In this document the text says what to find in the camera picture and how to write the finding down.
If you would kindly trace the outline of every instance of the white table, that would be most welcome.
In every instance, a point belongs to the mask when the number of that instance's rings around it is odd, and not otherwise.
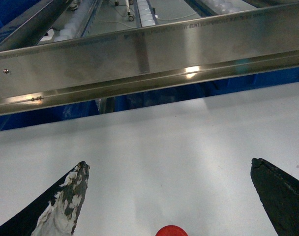
[[[276,236],[250,178],[299,179],[299,83],[0,132],[0,225],[79,161],[77,236]]]

